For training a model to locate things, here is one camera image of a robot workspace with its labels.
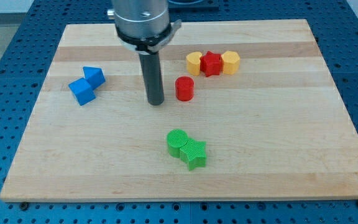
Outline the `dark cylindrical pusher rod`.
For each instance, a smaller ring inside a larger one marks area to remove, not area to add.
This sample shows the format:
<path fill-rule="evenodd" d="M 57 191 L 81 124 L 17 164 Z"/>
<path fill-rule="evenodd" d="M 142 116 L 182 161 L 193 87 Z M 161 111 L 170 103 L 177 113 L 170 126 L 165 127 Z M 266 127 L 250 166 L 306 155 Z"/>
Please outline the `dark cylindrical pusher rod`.
<path fill-rule="evenodd" d="M 140 54 L 139 60 L 147 101 L 153 106 L 161 105 L 164 102 L 164 92 L 159 54 Z"/>

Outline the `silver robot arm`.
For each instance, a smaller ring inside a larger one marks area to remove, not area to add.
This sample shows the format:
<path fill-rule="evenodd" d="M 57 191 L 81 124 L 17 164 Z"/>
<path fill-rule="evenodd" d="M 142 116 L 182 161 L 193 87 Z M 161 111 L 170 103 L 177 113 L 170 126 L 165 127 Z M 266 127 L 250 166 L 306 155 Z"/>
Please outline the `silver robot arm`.
<path fill-rule="evenodd" d="M 115 22 L 121 44 L 139 54 L 147 101 L 164 102 L 159 51 L 181 27 L 181 20 L 170 22 L 167 0 L 112 0 L 108 17 Z"/>

